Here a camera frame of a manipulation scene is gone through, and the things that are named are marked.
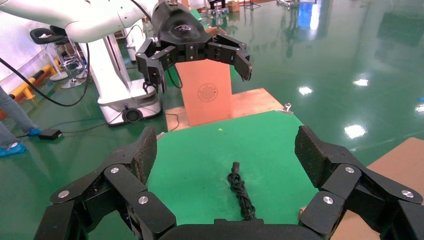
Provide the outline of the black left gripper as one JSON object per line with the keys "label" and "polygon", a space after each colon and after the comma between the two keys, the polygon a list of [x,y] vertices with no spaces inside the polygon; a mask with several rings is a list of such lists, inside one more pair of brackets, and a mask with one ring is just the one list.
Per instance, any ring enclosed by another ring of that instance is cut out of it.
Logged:
{"label": "black left gripper", "polygon": [[147,38],[135,54],[146,93],[150,87],[157,93],[166,92],[165,71],[169,67],[207,58],[234,66],[244,82],[251,79],[252,64],[246,44],[222,33],[212,36],[181,3],[159,2],[151,20],[158,43]]}

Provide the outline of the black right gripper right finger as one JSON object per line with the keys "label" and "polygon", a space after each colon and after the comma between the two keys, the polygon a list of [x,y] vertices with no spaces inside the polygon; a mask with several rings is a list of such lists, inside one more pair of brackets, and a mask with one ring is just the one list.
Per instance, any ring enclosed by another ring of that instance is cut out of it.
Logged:
{"label": "black right gripper right finger", "polygon": [[364,166],[346,147],[320,140],[302,125],[294,153],[317,194],[298,223],[329,240],[345,213],[359,215],[382,240],[424,237],[423,197],[414,189]]}

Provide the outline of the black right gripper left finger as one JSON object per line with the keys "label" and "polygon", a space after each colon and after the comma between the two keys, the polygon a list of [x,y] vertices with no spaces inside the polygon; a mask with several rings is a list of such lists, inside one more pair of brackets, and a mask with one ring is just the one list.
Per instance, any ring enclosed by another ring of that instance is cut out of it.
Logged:
{"label": "black right gripper left finger", "polygon": [[138,240],[162,237],[177,220],[147,187],[156,156],[156,130],[146,127],[135,142],[114,149],[96,170],[51,195],[35,239],[86,240],[113,212]]}

